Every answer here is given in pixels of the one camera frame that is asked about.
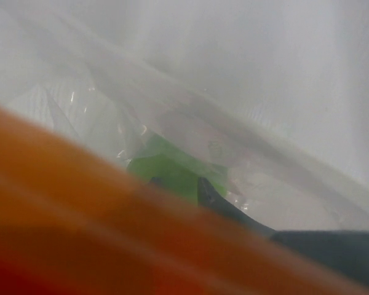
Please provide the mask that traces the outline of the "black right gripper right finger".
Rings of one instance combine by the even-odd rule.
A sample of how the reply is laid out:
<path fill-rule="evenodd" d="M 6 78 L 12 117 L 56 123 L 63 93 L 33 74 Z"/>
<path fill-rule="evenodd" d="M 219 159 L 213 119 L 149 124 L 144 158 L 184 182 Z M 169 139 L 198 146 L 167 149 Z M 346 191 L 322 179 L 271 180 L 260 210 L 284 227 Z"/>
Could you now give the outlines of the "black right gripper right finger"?
<path fill-rule="evenodd" d="M 197 199 L 200 206 L 369 287 L 369 231 L 274 230 L 240 211 L 203 177 L 197 179 Z"/>

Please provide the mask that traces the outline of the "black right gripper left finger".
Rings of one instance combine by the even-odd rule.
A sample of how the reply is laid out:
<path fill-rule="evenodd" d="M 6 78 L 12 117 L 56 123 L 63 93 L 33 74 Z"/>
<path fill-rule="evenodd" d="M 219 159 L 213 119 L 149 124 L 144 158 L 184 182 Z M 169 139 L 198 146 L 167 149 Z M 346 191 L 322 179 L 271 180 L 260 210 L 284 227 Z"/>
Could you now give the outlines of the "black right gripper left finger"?
<path fill-rule="evenodd" d="M 161 187 L 161 188 L 164 188 L 165 187 L 165 184 L 164 184 L 164 180 L 160 177 L 152 177 L 149 181 L 148 181 L 148 184 L 152 184 L 156 187 Z"/>

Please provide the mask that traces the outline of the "green fake lime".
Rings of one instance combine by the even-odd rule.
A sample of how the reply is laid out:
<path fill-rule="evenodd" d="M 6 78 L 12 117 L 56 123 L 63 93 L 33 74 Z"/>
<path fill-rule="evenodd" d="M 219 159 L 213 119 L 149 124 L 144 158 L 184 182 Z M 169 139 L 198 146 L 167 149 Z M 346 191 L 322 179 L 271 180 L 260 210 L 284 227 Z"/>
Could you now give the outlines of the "green fake lime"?
<path fill-rule="evenodd" d="M 129 162 L 127 171 L 143 181 L 159 178 L 162 186 L 192 203 L 197 203 L 197 180 L 207 178 L 225 197 L 228 169 L 203 162 L 174 146 L 159 135 L 153 135 Z"/>

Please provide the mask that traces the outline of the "clear zip top bag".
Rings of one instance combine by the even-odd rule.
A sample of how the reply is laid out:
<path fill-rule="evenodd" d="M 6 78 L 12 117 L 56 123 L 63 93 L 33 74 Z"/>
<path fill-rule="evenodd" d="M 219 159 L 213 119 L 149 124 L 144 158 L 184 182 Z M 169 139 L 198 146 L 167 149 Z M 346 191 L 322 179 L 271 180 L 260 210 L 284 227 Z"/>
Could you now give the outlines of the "clear zip top bag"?
<path fill-rule="evenodd" d="M 369 231 L 369 1 L 0 1 L 0 104 L 123 167 L 159 135 L 274 230 Z"/>

